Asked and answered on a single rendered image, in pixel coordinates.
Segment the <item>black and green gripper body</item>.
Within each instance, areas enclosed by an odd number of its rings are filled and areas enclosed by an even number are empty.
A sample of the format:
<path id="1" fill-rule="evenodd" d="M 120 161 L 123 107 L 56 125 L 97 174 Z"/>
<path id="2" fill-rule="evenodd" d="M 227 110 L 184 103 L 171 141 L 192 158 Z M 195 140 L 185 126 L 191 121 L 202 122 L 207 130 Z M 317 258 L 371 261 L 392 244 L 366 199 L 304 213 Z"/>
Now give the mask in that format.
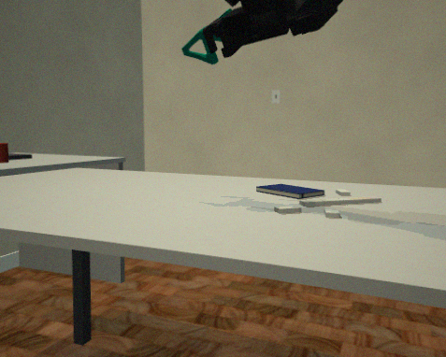
<path id="1" fill-rule="evenodd" d="M 217 50 L 217 46 L 213 36 L 216 36 L 216 38 L 221 38 L 223 42 L 222 53 L 224 58 L 231 57 L 244 45 L 262 41 L 258 38 L 258 35 L 254 34 L 254 26 L 251 27 L 252 30 L 250 32 L 228 37 L 223 25 L 222 18 L 216 19 L 211 24 L 203 28 L 203 34 L 207 41 L 210 53 L 214 53 Z"/>

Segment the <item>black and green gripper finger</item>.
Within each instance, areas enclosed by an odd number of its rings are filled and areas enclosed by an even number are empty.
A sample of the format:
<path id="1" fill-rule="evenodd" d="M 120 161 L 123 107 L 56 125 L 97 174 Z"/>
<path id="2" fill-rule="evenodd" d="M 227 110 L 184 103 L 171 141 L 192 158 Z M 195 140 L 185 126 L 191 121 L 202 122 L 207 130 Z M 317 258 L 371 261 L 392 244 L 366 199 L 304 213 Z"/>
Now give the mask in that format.
<path id="1" fill-rule="evenodd" d="M 207 54 L 189 51 L 189 48 L 198 40 L 202 39 Z M 184 55 L 199 59 L 209 64 L 216 64 L 219 62 L 216 52 L 210 53 L 207 41 L 203 34 L 203 28 L 182 48 Z"/>
<path id="2" fill-rule="evenodd" d="M 228 10 L 226 10 L 225 12 L 224 12 L 224 14 L 221 16 L 221 17 L 224 17 L 225 15 L 227 15 L 229 12 L 231 12 L 232 11 L 232 9 L 231 8 L 229 8 Z M 220 17 L 220 18 L 221 18 Z M 214 41 L 221 41 L 221 38 L 220 37 L 218 37 L 218 38 L 216 38 L 216 36 L 214 36 L 213 37 L 214 38 Z"/>

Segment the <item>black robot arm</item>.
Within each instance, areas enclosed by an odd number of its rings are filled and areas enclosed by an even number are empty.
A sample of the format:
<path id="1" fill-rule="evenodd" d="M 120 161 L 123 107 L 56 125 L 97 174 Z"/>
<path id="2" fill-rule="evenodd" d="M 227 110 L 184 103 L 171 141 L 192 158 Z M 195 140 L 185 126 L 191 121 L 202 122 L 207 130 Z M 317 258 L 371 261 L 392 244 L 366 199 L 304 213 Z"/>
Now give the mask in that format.
<path id="1" fill-rule="evenodd" d="M 231 7 L 239 1 L 242 5 L 222 18 L 228 37 L 250 32 L 254 24 L 254 34 L 260 40 L 266 40 L 288 34 L 289 28 L 293 36 L 321 29 L 338 11 L 338 5 L 343 0 L 225 1 Z M 249 12 L 254 15 L 253 22 L 250 22 Z"/>

